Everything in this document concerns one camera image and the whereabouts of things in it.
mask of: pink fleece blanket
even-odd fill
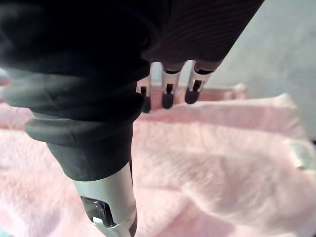
[[[101,237],[46,145],[22,131],[30,117],[0,104],[0,227],[15,237]],[[307,141],[287,96],[142,115],[132,151],[137,237],[313,236],[316,178],[296,168],[286,141]]]

